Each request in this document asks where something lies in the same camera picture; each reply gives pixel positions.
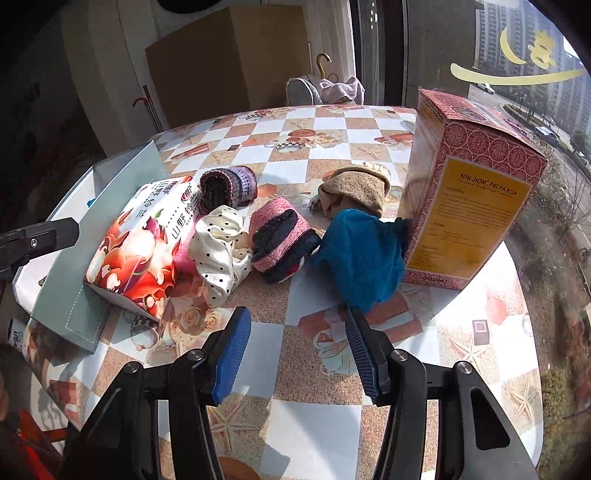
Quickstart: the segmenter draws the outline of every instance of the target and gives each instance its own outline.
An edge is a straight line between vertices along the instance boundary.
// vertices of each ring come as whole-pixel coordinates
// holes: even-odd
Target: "curtain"
[[[321,60],[326,76],[336,73],[340,82],[356,76],[349,0],[269,0],[269,4],[303,7],[313,74],[320,74],[316,56],[326,53],[332,60],[328,64]]]

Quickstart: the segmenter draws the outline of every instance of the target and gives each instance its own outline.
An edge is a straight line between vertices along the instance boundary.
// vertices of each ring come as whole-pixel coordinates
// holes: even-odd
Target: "bolt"
[[[205,352],[200,348],[194,348],[187,352],[187,358],[192,362],[200,362],[205,358]]]
[[[138,371],[139,363],[138,362],[127,362],[123,366],[123,370],[126,374],[134,374]]]
[[[457,369],[463,374],[471,374],[474,367],[469,362],[459,362]]]
[[[392,358],[397,362],[404,362],[406,359],[408,359],[408,353],[405,350],[397,348],[392,352]]]

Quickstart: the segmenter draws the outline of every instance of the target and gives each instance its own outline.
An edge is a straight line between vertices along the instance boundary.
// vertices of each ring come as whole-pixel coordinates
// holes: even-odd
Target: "gold hook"
[[[320,72],[321,79],[324,78],[324,68],[322,68],[322,65],[320,64],[320,59],[322,57],[324,57],[327,62],[332,61],[326,53],[319,53],[318,56],[316,57],[316,65],[318,65],[318,71]]]

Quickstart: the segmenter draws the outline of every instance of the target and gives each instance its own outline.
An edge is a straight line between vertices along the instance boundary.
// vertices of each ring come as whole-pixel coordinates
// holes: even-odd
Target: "blue cloth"
[[[407,223],[381,222],[360,210],[341,211],[326,231],[312,266],[327,262],[340,294],[364,313],[389,300],[404,272]]]

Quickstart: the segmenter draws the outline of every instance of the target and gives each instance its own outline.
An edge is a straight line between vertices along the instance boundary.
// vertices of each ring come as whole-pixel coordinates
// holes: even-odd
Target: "tablecloth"
[[[156,135],[171,176],[248,165],[259,197],[252,212],[283,196],[320,232],[309,211],[318,185],[337,168],[364,161],[389,168],[385,221],[396,216],[414,131],[415,111],[387,106],[326,105],[221,116]],[[30,320],[23,354],[80,428],[121,367],[171,362],[224,327],[234,307],[252,313],[252,334],[232,394],[209,408],[219,455],[252,466],[264,480],[368,479],[381,447],[388,409],[363,394],[344,334],[342,301],[326,272],[304,266],[286,282],[265,284],[256,272],[221,308],[202,311],[201,279],[185,278],[156,324],[113,307],[89,355]],[[540,374],[531,322],[504,244],[461,293],[402,284],[368,314],[372,327],[423,362],[470,361],[506,411],[534,463],[543,435]],[[167,402],[159,403],[161,466],[173,478]],[[433,478],[437,403],[429,401],[423,478]]]

